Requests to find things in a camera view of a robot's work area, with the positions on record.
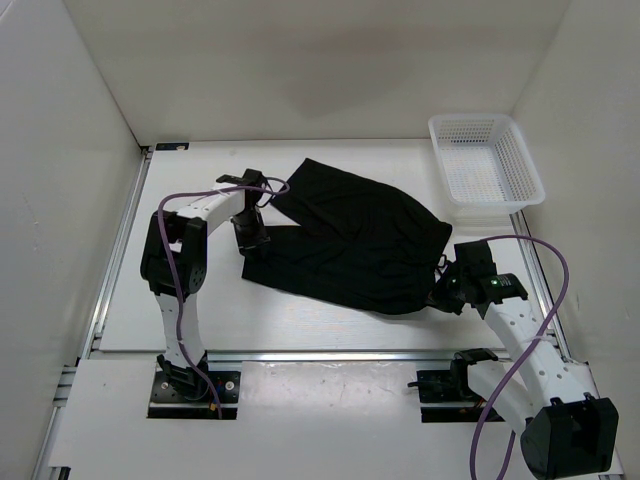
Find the black shorts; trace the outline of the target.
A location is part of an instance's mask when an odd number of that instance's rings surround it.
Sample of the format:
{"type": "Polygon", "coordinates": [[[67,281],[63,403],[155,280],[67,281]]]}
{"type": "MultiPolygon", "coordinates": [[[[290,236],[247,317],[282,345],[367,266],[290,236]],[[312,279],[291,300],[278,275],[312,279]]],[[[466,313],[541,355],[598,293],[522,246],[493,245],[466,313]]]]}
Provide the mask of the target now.
{"type": "Polygon", "coordinates": [[[272,206],[266,256],[242,277],[262,286],[384,315],[427,307],[453,228],[403,191],[305,159],[272,206]]]}

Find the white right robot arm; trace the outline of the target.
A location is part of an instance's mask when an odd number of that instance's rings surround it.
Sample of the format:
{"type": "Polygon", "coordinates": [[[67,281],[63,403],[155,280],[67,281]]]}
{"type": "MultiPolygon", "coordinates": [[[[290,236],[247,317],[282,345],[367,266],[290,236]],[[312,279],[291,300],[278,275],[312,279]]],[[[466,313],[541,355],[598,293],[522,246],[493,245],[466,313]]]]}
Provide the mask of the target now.
{"type": "Polygon", "coordinates": [[[619,414],[573,376],[541,326],[513,274],[492,263],[448,264],[430,295],[433,306],[459,313],[474,308],[498,336],[513,363],[487,348],[455,353],[449,387],[460,399],[483,398],[519,438],[537,479],[604,473],[613,463],[619,414]]]}

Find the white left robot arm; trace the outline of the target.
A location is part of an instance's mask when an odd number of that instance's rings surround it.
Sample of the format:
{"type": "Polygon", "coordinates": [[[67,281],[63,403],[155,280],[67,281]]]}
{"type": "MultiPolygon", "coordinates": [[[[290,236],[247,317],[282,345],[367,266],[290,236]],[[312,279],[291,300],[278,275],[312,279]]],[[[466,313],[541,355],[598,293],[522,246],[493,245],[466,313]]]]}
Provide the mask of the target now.
{"type": "Polygon", "coordinates": [[[197,314],[197,293],[207,275],[208,237],[230,222],[239,253],[250,261],[264,258],[270,238],[260,200],[272,192],[264,176],[247,183],[224,175],[210,190],[165,197],[151,216],[140,273],[162,312],[166,349],[158,363],[188,400],[202,398],[210,386],[197,314]]]}

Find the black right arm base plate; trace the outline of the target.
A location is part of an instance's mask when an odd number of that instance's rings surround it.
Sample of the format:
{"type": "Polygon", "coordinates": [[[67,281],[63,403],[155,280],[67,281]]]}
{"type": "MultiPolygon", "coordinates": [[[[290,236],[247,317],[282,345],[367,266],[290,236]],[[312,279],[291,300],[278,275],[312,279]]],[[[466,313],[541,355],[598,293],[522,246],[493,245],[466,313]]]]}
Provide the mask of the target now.
{"type": "Polygon", "coordinates": [[[498,360],[493,351],[476,348],[456,352],[447,369],[418,370],[407,387],[418,392],[421,422],[476,423],[486,399],[469,387],[467,370],[480,362],[498,360]]]}

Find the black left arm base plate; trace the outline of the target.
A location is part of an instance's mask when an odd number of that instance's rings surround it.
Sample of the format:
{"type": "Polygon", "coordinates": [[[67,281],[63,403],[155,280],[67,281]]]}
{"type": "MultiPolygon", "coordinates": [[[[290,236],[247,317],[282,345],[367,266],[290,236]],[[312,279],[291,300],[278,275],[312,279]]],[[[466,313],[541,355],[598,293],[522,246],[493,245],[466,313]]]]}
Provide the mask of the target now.
{"type": "Polygon", "coordinates": [[[221,408],[217,409],[207,384],[198,380],[195,388],[179,386],[157,370],[151,387],[149,419],[235,420],[241,387],[240,371],[210,371],[221,408]]]}

